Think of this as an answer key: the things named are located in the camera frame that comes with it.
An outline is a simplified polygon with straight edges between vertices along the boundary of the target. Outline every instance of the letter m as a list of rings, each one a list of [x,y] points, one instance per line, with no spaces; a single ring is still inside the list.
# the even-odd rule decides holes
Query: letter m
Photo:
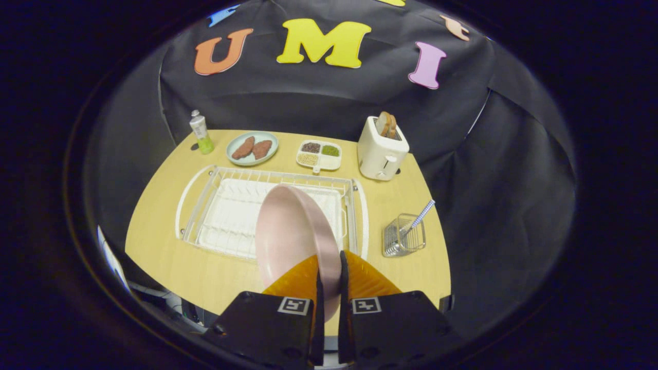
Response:
[[[284,22],[283,27],[288,29],[288,38],[284,52],[276,58],[279,63],[301,63],[304,56],[299,53],[304,47],[311,62],[316,63],[334,48],[327,58],[328,65],[359,68],[359,48],[363,36],[372,28],[358,22],[342,22],[326,35],[322,33],[313,19],[300,18]]]

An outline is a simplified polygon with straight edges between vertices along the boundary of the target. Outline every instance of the letter i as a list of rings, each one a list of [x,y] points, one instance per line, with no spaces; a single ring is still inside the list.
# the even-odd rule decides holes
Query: letter i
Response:
[[[420,49],[420,56],[418,56],[416,70],[409,74],[409,80],[426,88],[438,89],[439,82],[436,80],[436,73],[439,71],[441,59],[445,58],[446,54],[443,50],[428,43],[417,41],[416,46]]]

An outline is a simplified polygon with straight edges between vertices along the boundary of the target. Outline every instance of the toaster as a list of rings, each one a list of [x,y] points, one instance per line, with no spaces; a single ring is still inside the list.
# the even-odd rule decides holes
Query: toaster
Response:
[[[359,170],[367,178],[388,181],[395,176],[402,160],[409,152],[409,143],[399,126],[395,138],[381,136],[379,133],[384,128],[385,122],[378,124],[377,121],[377,117],[368,117],[361,132],[357,144]]]

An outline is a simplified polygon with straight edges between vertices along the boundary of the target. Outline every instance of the seeds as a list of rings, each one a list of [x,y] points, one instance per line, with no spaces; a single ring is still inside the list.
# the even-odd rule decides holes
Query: seeds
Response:
[[[301,150],[308,151],[309,153],[320,153],[320,144],[306,143],[301,147]]]
[[[303,165],[315,166],[318,163],[318,156],[314,154],[300,153],[297,156],[297,160]]]
[[[322,147],[322,154],[338,157],[340,155],[340,151],[335,146],[325,145]]]

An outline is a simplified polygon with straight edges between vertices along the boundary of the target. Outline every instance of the wire utensil basket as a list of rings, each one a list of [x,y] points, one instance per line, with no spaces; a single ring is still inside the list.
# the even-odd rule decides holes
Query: wire utensil basket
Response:
[[[416,215],[402,213],[384,229],[384,257],[402,257],[425,248],[425,225]]]
[[[261,205],[278,184],[295,186],[318,203],[331,225],[339,250],[361,254],[357,245],[354,180],[284,172],[212,166],[185,229],[178,237],[205,250],[255,262],[255,231]],[[183,193],[179,209],[186,197]],[[361,213],[367,225],[365,196]]]

